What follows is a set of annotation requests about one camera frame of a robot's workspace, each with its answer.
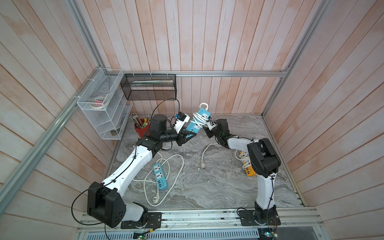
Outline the orange power strip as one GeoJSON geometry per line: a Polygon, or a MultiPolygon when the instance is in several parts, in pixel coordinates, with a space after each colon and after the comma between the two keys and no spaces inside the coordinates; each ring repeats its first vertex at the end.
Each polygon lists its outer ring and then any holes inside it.
{"type": "Polygon", "coordinates": [[[245,170],[248,177],[253,177],[257,175],[257,173],[252,167],[251,159],[248,153],[240,152],[239,159],[243,163],[243,169],[245,170]]]}

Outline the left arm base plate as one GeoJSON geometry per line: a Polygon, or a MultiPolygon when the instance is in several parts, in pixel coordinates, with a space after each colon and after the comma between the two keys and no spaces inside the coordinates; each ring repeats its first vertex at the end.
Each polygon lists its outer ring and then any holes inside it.
{"type": "Polygon", "coordinates": [[[139,221],[122,221],[121,229],[158,229],[161,227],[162,213],[161,212],[149,212],[144,213],[139,221]]]}

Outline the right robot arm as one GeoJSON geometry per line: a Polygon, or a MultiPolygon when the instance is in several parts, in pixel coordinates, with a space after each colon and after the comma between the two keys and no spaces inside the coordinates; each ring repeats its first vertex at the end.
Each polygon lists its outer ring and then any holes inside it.
{"type": "Polygon", "coordinates": [[[252,140],[232,135],[226,119],[216,120],[203,127],[208,138],[214,137],[224,148],[243,151],[250,157],[252,169],[258,177],[258,195],[255,202],[256,214],[260,217],[277,215],[275,204],[275,178],[281,160],[267,138],[252,140]]]}

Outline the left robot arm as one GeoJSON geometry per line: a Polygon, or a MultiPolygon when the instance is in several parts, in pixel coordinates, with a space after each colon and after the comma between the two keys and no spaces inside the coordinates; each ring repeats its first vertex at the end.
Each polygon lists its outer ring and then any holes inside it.
{"type": "Polygon", "coordinates": [[[161,150],[164,143],[176,142],[178,146],[188,142],[196,133],[184,126],[190,120],[187,114],[179,113],[172,129],[167,128],[165,115],[154,115],[149,130],[141,137],[130,156],[120,167],[101,183],[94,182],[88,189],[87,213],[101,223],[114,228],[121,221],[139,222],[145,207],[125,204],[123,196],[139,171],[161,150]]]}

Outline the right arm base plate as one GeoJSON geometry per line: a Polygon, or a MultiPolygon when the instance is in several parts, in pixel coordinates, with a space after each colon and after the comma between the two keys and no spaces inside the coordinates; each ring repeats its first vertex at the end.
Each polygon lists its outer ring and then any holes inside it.
{"type": "Polygon", "coordinates": [[[281,225],[280,217],[274,208],[266,211],[238,209],[237,215],[241,220],[242,226],[276,227],[281,225]]]}

